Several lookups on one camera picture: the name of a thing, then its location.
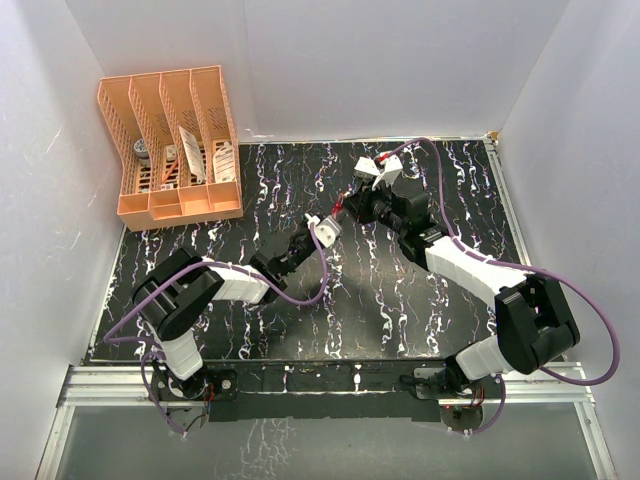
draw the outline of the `perforated bin wall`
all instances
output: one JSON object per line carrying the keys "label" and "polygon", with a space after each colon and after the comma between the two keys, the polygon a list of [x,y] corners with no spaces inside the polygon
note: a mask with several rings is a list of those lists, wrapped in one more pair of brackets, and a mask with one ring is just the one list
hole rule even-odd
{"label": "perforated bin wall", "polygon": [[[238,140],[220,67],[104,78],[98,104],[122,159],[118,215],[130,230],[242,216]],[[190,171],[180,127],[199,142],[203,182]],[[133,151],[141,138],[150,166]],[[233,146],[235,179],[216,183],[214,156],[225,143]]]}

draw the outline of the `gray wall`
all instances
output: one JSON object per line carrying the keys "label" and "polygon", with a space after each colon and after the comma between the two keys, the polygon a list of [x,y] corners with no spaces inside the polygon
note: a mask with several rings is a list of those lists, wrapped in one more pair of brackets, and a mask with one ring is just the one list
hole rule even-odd
{"label": "gray wall", "polygon": [[[622,343],[614,379],[594,389],[622,478],[638,478],[640,421],[640,4],[571,3],[500,136],[500,153],[535,264],[575,279],[610,312]],[[575,302],[576,357],[610,362],[599,320]]]}
{"label": "gray wall", "polygon": [[107,75],[221,64],[245,141],[500,129],[567,3],[67,0]]}
{"label": "gray wall", "polygon": [[0,477],[32,479],[122,223],[102,69],[63,1],[0,2]]}

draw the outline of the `white paper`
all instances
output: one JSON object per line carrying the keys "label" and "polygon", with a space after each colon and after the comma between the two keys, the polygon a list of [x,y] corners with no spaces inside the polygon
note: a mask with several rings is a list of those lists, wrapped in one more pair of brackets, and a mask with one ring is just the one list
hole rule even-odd
{"label": "white paper", "polygon": [[204,169],[204,160],[200,147],[198,146],[198,140],[188,130],[180,127],[180,136],[182,137],[182,143],[184,144],[184,150],[187,154],[187,162],[189,163],[189,170],[196,176],[198,182],[204,182],[207,179],[207,174]]}
{"label": "white paper", "polygon": [[216,183],[233,182],[236,179],[236,159],[231,143],[225,142],[216,150],[213,155],[213,173]]}

